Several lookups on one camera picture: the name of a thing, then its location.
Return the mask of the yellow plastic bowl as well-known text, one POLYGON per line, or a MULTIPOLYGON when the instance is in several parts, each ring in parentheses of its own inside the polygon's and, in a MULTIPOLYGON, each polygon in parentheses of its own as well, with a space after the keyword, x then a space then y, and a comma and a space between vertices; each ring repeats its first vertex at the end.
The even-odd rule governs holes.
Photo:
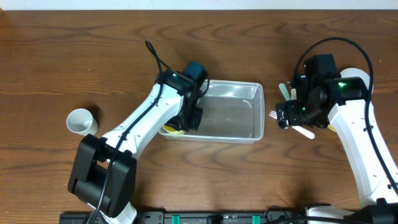
POLYGON ((333 127, 332 125, 330 125, 330 124, 328 125, 328 129, 331 130, 331 131, 333 131, 333 132, 336 132, 336 130, 334 129, 334 127, 333 127))

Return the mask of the yellow plastic cup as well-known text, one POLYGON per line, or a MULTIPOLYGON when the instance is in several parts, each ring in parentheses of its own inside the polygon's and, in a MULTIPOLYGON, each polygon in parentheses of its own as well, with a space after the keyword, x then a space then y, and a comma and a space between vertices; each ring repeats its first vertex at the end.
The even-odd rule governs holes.
POLYGON ((182 134, 185 133, 184 130, 177 131, 176 129, 174 129, 174 128, 170 127, 170 126, 167 126, 167 125, 163 125, 162 128, 169 134, 182 135, 182 134))

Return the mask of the clear plastic storage container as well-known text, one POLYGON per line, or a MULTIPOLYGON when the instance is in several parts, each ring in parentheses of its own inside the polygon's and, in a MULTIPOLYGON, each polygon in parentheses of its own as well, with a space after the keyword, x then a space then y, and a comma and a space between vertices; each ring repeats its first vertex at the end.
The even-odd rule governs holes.
POLYGON ((206 95, 197 106, 203 110, 196 131, 170 134, 166 139, 252 144, 264 135, 264 89, 259 83, 211 80, 206 95))

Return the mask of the grey plastic cup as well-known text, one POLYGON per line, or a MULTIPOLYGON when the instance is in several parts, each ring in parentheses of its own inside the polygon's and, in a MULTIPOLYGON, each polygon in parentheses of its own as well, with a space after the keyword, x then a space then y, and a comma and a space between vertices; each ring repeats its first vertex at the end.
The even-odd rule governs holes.
POLYGON ((73 110, 67 116, 66 124, 71 132, 82 136, 95 135, 98 131, 98 123, 94 116, 83 108, 73 110))

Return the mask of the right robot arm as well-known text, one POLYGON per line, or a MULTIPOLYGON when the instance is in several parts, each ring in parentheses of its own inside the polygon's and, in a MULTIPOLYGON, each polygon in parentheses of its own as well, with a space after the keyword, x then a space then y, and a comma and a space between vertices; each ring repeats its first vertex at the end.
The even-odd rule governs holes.
POLYGON ((310 205, 296 223, 397 223, 397 166, 367 104, 369 76, 357 68, 339 72, 331 54, 304 63, 305 74, 291 84, 292 98, 276 106, 280 129, 309 126, 335 129, 354 174, 361 208, 310 205))

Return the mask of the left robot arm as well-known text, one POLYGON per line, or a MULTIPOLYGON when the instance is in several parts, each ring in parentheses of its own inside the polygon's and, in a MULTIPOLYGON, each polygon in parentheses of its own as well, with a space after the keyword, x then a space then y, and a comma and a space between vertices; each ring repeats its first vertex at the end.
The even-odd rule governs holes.
POLYGON ((132 223, 137 160, 163 126, 177 131, 197 130, 202 109, 198 100, 209 83, 203 68, 168 69, 159 75, 149 96, 121 124, 97 138, 99 124, 87 109, 73 110, 67 128, 83 136, 78 145, 68 191, 94 211, 83 223, 132 223))

